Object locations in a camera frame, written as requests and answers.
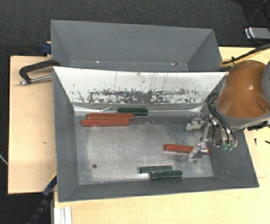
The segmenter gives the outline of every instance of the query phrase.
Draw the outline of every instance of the gray tray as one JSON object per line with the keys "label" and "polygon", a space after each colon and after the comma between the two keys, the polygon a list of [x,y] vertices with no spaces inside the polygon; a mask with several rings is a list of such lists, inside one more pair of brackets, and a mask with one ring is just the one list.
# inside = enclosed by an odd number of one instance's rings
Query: gray tray
{"label": "gray tray", "polygon": [[[236,132],[239,145],[232,152],[209,147],[210,155],[195,163],[188,161],[188,154],[163,150],[165,143],[197,144],[202,130],[186,131],[186,124],[199,112],[207,114],[204,101],[218,89],[225,74],[157,73],[159,83],[153,74],[54,67],[60,202],[258,186],[242,131]],[[105,99],[106,85],[112,95],[109,100]],[[131,103],[120,99],[121,90],[129,86],[144,98],[137,96]],[[101,99],[93,99],[94,87],[95,97]],[[188,92],[178,100],[180,87]],[[153,95],[146,99],[146,94],[155,91],[166,96],[158,96],[156,102]],[[127,127],[81,127],[87,113],[115,112],[118,107],[145,107],[149,115],[136,117]],[[149,175],[139,173],[139,167],[158,165],[172,165],[183,172],[183,178],[151,181]]]}

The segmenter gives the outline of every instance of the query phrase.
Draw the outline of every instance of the wooden table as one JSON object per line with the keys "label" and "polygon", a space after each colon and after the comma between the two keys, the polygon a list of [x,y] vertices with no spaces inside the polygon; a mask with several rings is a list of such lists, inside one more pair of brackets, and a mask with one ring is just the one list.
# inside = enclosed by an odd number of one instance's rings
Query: wooden table
{"label": "wooden table", "polygon": [[[222,58],[242,55],[248,48],[220,48]],[[50,57],[12,56],[8,193],[42,192],[56,172],[51,80],[19,86],[19,69]],[[270,49],[253,57],[267,63]],[[51,74],[51,68],[31,73]],[[259,188],[144,196],[59,203],[71,206],[74,224],[270,224],[270,128],[245,132]]]}

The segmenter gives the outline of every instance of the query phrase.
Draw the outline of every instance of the metal sheet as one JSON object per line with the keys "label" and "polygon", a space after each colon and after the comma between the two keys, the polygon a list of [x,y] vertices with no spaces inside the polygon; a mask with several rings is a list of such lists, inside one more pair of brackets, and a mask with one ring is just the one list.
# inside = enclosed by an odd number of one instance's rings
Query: metal sheet
{"label": "metal sheet", "polygon": [[225,72],[54,70],[71,102],[90,105],[201,104],[225,76]]}

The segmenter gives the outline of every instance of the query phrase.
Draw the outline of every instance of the dark floor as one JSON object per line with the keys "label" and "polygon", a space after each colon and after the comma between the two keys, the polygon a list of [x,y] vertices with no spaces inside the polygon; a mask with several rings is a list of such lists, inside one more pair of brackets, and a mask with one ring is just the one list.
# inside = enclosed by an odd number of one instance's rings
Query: dark floor
{"label": "dark floor", "polygon": [[[241,1],[259,6],[263,0]],[[270,19],[270,6],[265,9]],[[7,159],[8,56],[42,56],[40,47],[50,39],[50,19],[212,28],[220,46],[252,46],[243,30],[256,10],[231,0],[0,0],[2,155]],[[270,21],[260,11],[250,25],[270,26]],[[26,223],[40,200],[40,194],[8,196],[7,166],[0,160],[0,223]]]}

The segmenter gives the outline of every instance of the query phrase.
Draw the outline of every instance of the screw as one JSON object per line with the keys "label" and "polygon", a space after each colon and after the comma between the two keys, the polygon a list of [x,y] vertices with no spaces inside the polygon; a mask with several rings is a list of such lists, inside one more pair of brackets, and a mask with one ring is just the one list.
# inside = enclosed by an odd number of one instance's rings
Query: screw
{"label": "screw", "polygon": [[270,144],[270,141],[265,140],[266,143]]}

